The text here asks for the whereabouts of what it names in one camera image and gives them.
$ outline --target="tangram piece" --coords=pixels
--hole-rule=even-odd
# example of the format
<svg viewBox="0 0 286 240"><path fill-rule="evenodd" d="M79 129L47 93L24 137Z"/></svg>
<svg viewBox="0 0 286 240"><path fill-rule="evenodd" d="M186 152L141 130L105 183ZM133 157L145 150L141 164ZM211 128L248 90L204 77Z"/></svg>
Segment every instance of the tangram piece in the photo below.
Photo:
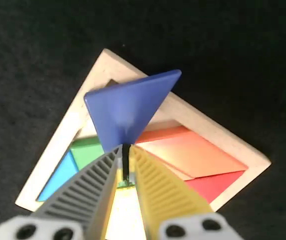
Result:
<svg viewBox="0 0 286 240"><path fill-rule="evenodd" d="M104 154L97 137L78 139L70 149L79 170Z"/></svg>
<svg viewBox="0 0 286 240"><path fill-rule="evenodd" d="M186 184L211 203L223 191L236 181L244 171L199 177L186 181Z"/></svg>
<svg viewBox="0 0 286 240"><path fill-rule="evenodd" d="M140 147L192 178L247 169L246 165L183 126L145 132L138 142Z"/></svg>
<svg viewBox="0 0 286 240"><path fill-rule="evenodd" d="M172 171L177 177L179 177L181 180L186 181L186 180L191 180L193 179L193 177L190 177L186 174L184 174L183 172L181 172L180 170L178 170L177 168L167 164L165 161L161 160L160 161L165 165L165 167L167 167L170 171Z"/></svg>
<svg viewBox="0 0 286 240"><path fill-rule="evenodd" d="M168 71L85 95L105 152L135 143L180 75L179 70Z"/></svg>
<svg viewBox="0 0 286 240"><path fill-rule="evenodd" d="M57 189L78 172L77 166L70 151L66 153L57 169L45 185L38 197L38 201L46 201Z"/></svg>

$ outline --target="orange tangram piece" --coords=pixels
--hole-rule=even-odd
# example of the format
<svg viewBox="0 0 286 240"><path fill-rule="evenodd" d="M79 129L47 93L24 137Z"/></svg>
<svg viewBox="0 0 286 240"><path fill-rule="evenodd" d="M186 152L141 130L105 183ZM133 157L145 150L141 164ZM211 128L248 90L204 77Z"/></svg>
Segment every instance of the orange tangram piece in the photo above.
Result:
<svg viewBox="0 0 286 240"><path fill-rule="evenodd" d="M137 145L191 178L245 171L248 168L184 126L144 132Z"/></svg>

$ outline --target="light blue triangle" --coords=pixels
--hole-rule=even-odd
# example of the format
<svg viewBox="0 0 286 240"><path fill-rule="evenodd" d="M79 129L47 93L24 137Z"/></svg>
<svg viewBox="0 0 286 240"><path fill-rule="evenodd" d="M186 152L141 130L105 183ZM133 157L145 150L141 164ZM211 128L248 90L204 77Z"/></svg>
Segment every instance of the light blue triangle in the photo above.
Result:
<svg viewBox="0 0 286 240"><path fill-rule="evenodd" d="M57 169L43 188L37 201L46 201L56 190L78 172L73 155L69 150L58 164Z"/></svg>
<svg viewBox="0 0 286 240"><path fill-rule="evenodd" d="M180 70L168 71L84 96L105 152L135 143L180 75Z"/></svg>

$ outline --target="screw hole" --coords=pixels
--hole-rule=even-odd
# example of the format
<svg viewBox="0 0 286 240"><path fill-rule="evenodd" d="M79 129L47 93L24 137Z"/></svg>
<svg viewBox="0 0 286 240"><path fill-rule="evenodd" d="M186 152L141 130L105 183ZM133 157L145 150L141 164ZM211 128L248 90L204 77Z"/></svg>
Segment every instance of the screw hole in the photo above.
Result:
<svg viewBox="0 0 286 240"><path fill-rule="evenodd" d="M71 240L72 237L73 231L65 227L55 233L53 240Z"/></svg>
<svg viewBox="0 0 286 240"><path fill-rule="evenodd" d="M206 219L203 221L203 228L207 231L218 231L222 227L218 222L212 219Z"/></svg>
<svg viewBox="0 0 286 240"><path fill-rule="evenodd" d="M169 237L169 238L179 238L179 237L183 237L185 235L185 230L181 227L181 226L178 226L178 225L169 225L167 228L166 228L166 235Z"/></svg>
<svg viewBox="0 0 286 240"><path fill-rule="evenodd" d="M32 224L24 225L17 231L16 238L19 240L28 239L31 236L33 236L35 230L36 230L35 225Z"/></svg>

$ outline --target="tangram puzzle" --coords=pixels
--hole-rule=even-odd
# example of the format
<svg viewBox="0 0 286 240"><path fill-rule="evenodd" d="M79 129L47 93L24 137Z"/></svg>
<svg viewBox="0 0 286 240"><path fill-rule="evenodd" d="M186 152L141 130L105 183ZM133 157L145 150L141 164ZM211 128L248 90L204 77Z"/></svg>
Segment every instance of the tangram puzzle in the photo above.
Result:
<svg viewBox="0 0 286 240"><path fill-rule="evenodd" d="M172 70L147 77L103 50L15 203L35 211L104 151L136 143L202 195L213 210L219 209L271 163L170 92L180 74ZM127 222L120 225L120 219ZM145 239L133 187L116 191L106 239L121 238L124 230L131 238Z"/></svg>

